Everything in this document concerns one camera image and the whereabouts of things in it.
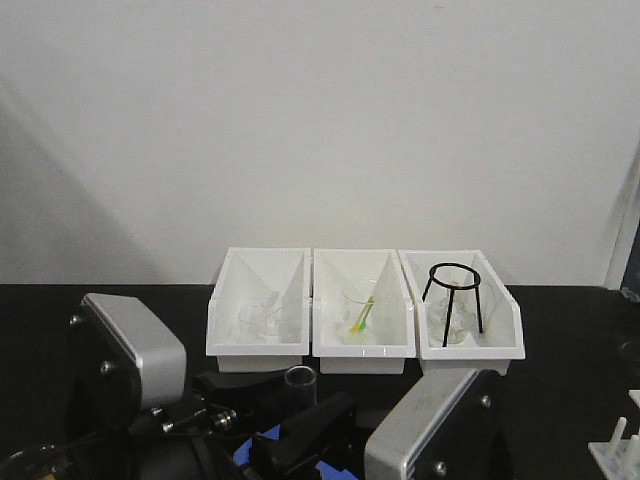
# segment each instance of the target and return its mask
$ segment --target white storage tray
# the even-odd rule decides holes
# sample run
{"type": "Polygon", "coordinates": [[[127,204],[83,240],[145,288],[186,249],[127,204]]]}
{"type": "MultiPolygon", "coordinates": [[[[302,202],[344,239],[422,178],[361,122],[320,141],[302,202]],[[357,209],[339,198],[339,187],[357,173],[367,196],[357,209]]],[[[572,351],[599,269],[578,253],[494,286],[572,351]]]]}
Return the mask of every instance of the white storage tray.
{"type": "MultiPolygon", "coordinates": [[[[491,368],[504,374],[510,360],[525,357],[520,308],[482,252],[400,250],[399,255],[416,305],[419,356],[422,359],[423,370],[438,367],[476,367],[491,368]],[[436,306],[436,303],[441,302],[443,296],[448,293],[443,287],[432,284],[425,301],[422,301],[422,294],[429,279],[429,269],[444,262],[468,265],[480,274],[480,310],[484,326],[484,334],[480,334],[477,324],[474,324],[463,341],[449,342],[446,347],[442,347],[442,340],[437,338],[436,332],[430,331],[427,317],[430,308],[441,308],[442,304],[436,306]]],[[[458,282],[461,285],[469,284],[471,277],[470,273],[463,270],[445,268],[438,270],[437,275],[445,282],[458,282]]],[[[458,291],[455,298],[466,304],[467,310],[475,314],[473,290],[458,291]]]]}
{"type": "Polygon", "coordinates": [[[221,372],[264,372],[309,353],[310,248],[229,248],[209,301],[207,355],[221,372]]]}
{"type": "Polygon", "coordinates": [[[402,373],[413,304],[395,250],[314,249],[313,355],[323,373],[402,373]],[[373,297],[366,326],[352,331],[373,297]]]}

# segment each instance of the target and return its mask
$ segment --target black table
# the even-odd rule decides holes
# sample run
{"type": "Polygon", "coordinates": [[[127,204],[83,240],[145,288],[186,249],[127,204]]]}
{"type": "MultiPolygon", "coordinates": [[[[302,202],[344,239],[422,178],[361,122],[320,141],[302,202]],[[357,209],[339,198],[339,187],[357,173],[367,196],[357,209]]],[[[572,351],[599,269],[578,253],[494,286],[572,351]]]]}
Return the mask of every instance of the black table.
{"type": "MultiPolygon", "coordinates": [[[[184,343],[188,377],[216,368],[204,355],[208,285],[0,286],[0,458],[30,444],[64,442],[73,382],[66,330],[88,292],[140,298],[184,343]]],[[[617,418],[640,425],[628,397],[639,369],[620,347],[640,339],[640,306],[591,287],[510,287],[520,304],[527,359],[505,378],[503,426],[516,477],[604,478],[587,450],[604,441],[617,418]]],[[[321,375],[319,396],[354,395],[368,410],[390,408],[419,378],[416,360],[401,376],[321,375]]]]}

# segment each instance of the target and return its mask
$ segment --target white test tube rack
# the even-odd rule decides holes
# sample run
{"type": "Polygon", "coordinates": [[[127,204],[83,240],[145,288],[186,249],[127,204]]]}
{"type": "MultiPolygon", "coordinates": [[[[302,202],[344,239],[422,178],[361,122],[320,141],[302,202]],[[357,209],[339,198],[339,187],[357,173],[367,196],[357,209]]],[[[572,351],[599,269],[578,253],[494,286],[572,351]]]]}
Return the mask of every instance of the white test tube rack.
{"type": "MultiPolygon", "coordinates": [[[[629,390],[629,396],[640,407],[640,390],[629,390]]],[[[624,440],[627,419],[620,417],[608,442],[590,442],[589,451],[607,480],[640,480],[640,437],[624,440]]]]}

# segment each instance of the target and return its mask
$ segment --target black wire stand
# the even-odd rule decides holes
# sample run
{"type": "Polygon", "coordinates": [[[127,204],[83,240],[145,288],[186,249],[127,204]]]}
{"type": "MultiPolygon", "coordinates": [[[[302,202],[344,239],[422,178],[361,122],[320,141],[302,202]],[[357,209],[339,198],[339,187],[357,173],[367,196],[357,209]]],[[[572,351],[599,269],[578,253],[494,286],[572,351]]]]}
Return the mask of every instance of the black wire stand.
{"type": "Polygon", "coordinates": [[[481,282],[480,274],[476,272],[473,268],[469,267],[468,265],[462,265],[461,263],[454,263],[454,262],[438,263],[429,269],[429,281],[427,282],[427,286],[425,287],[424,293],[422,294],[422,301],[424,302],[424,299],[427,298],[427,293],[429,292],[429,288],[431,287],[432,283],[436,283],[437,285],[440,285],[441,287],[444,287],[447,290],[449,290],[449,305],[447,307],[447,320],[444,327],[444,340],[442,341],[443,347],[447,346],[447,339],[449,338],[449,327],[451,326],[451,313],[453,309],[453,296],[459,290],[475,290],[476,315],[478,317],[478,330],[480,331],[480,333],[484,333],[484,330],[482,329],[482,314],[480,313],[480,290],[478,289],[478,287],[480,286],[480,282],[481,282]],[[436,273],[440,267],[461,268],[463,270],[466,270],[467,272],[471,272],[471,274],[473,275],[473,282],[470,283],[469,285],[452,285],[450,283],[443,282],[442,280],[439,280],[438,278],[436,278],[436,273]]]}

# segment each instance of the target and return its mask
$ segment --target blue part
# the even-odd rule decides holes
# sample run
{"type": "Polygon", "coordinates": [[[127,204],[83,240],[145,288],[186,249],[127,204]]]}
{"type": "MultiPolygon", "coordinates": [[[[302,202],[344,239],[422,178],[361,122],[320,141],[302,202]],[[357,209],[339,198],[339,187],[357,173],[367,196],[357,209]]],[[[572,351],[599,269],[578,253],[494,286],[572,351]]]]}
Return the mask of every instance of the blue part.
{"type": "MultiPolygon", "coordinates": [[[[280,425],[276,425],[270,430],[267,430],[264,433],[261,433],[263,437],[271,438],[273,440],[278,440],[280,438],[280,425]]],[[[249,463],[249,450],[251,449],[251,445],[253,442],[251,439],[244,442],[240,445],[240,448],[235,451],[233,454],[233,461],[236,465],[241,466],[246,463],[249,463]]],[[[331,465],[325,462],[318,462],[316,468],[320,470],[320,474],[322,475],[322,480],[358,480],[353,473],[349,470],[336,470],[331,465]]]]}

